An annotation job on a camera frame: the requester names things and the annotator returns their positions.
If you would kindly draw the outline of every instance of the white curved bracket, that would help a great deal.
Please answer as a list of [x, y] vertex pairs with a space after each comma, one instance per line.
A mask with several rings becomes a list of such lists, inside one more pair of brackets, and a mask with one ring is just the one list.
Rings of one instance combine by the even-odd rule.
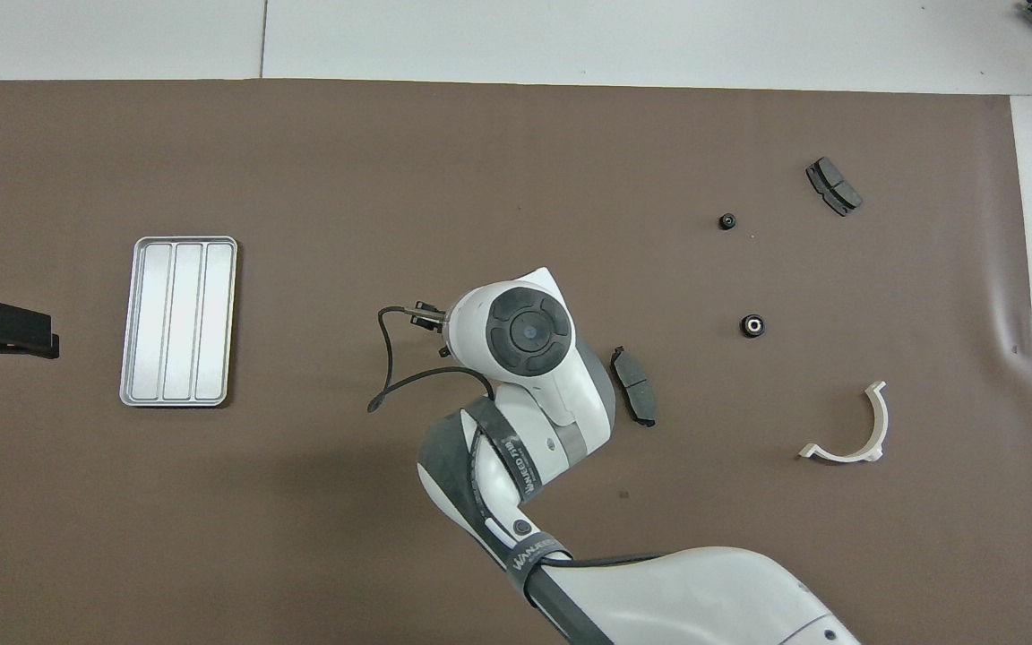
[[886, 428], [890, 425], [890, 414], [886, 412], [886, 401], [881, 398], [881, 388], [886, 387], [886, 381], [875, 381], [871, 387], [866, 389], [867, 398], [871, 399], [871, 407], [875, 411], [875, 428], [871, 432], [871, 441], [867, 442], [863, 448], [846, 457], [838, 454], [831, 454], [819, 448], [816, 444], [808, 444], [799, 451], [800, 457], [819, 456], [831, 461], [839, 461], [841, 464], [850, 464], [852, 461], [876, 461], [881, 457], [881, 440], [886, 438]]

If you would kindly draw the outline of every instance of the white robotic arm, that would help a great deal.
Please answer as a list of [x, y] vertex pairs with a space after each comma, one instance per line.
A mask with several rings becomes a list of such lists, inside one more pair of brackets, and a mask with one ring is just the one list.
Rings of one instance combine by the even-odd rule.
[[501, 385], [494, 400], [480, 397], [430, 425], [418, 456], [422, 485], [569, 641], [858, 642], [766, 556], [705, 547], [575, 560], [521, 513], [521, 503], [605, 445], [614, 421], [608, 374], [576, 335], [547, 268], [479, 287], [447, 315], [427, 316], [443, 323], [464, 367]]

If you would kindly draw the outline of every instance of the brown mat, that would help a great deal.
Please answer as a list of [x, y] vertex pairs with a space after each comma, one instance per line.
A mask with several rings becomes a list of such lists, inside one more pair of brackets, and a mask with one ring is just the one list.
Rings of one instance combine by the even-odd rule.
[[[119, 402], [149, 234], [241, 245], [225, 408]], [[555, 642], [418, 483], [479, 386], [364, 413], [378, 308], [540, 265], [659, 397], [529, 504], [578, 555], [746, 547], [864, 642], [1032, 642], [1006, 98], [266, 80], [0, 83], [0, 301], [63, 340], [0, 356], [0, 644]], [[392, 329], [398, 375], [442, 363]], [[863, 445], [880, 379], [880, 461], [794, 458]]]

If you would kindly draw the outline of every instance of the gray strap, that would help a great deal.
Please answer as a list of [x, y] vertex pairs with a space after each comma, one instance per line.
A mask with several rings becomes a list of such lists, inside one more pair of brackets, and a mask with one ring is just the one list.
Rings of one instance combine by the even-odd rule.
[[558, 551], [568, 553], [562, 544], [552, 538], [552, 535], [544, 531], [533, 533], [527, 538], [520, 540], [505, 558], [505, 573], [508, 574], [509, 582], [512, 582], [513, 587], [516, 587], [521, 593], [525, 593], [524, 586], [527, 584], [527, 576], [533, 575], [534, 569], [546, 555]]
[[479, 398], [469, 404], [464, 411], [476, 420], [480, 432], [492, 442], [519, 491], [520, 503], [536, 497], [541, 487], [544, 487], [544, 480], [540, 478], [540, 471], [536, 470], [531, 454], [524, 448], [523, 440], [520, 440], [504, 414], [499, 413], [499, 408], [491, 399]]

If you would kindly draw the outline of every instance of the metal tray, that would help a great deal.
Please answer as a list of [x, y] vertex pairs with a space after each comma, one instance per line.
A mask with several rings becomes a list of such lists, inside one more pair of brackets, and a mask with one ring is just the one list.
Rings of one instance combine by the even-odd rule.
[[193, 408], [225, 400], [236, 278], [233, 237], [142, 237], [134, 245], [123, 404]]

